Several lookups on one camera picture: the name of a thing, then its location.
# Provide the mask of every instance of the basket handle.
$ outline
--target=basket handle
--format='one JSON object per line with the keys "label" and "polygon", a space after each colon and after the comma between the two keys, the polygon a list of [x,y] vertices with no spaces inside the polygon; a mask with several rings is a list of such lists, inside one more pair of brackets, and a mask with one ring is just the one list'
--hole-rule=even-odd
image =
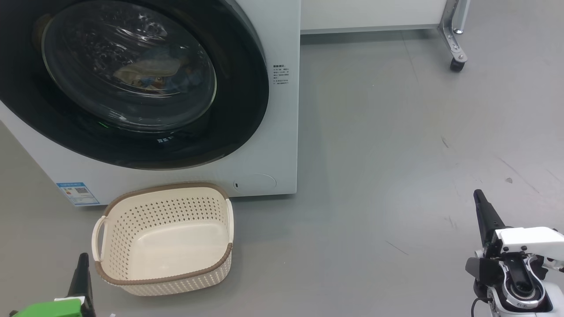
{"label": "basket handle", "polygon": [[233,223],[233,205],[231,205],[231,200],[225,199],[227,203],[227,220],[229,221],[229,242],[233,243],[233,232],[235,230],[235,224]]}
{"label": "basket handle", "polygon": [[104,224],[105,220],[106,216],[103,215],[100,219],[98,219],[96,225],[94,226],[94,230],[92,231],[92,257],[96,262],[101,262],[104,259],[106,230],[104,230],[104,238],[102,240],[102,254],[100,254],[100,251],[98,249],[98,236],[100,235],[100,228]]}

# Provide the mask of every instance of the sticker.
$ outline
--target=sticker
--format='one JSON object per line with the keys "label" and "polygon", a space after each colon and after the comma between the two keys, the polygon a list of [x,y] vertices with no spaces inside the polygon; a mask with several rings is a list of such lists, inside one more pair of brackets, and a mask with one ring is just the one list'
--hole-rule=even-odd
{"label": "sticker", "polygon": [[100,204],[84,183],[57,183],[57,186],[75,206]]}
{"label": "sticker", "polygon": [[290,79],[290,69],[286,65],[274,65],[274,85],[287,85]]}

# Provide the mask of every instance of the front-load washing machine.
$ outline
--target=front-load washing machine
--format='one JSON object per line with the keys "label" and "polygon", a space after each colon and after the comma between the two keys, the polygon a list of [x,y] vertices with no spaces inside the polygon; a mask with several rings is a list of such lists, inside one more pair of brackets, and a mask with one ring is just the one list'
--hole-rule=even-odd
{"label": "front-load washing machine", "polygon": [[300,0],[0,7],[0,119],[75,205],[296,192]]}

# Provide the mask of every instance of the plastic basket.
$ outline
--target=plastic basket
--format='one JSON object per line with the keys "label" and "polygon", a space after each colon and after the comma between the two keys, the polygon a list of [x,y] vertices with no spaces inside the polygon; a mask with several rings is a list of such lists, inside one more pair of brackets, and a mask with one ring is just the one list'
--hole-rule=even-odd
{"label": "plastic basket", "polygon": [[108,205],[92,232],[98,274],[139,296],[177,294],[220,283],[231,268],[232,247],[231,202],[222,189],[207,183],[123,195]]}

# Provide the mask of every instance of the white table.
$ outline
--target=white table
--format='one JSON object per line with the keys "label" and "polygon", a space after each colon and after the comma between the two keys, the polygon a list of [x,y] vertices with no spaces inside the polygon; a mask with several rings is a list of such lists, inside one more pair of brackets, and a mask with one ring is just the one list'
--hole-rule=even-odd
{"label": "white table", "polygon": [[459,72],[467,57],[455,34],[463,33],[469,6],[470,0],[302,0],[301,29],[323,34],[438,28],[452,52],[451,70]]}

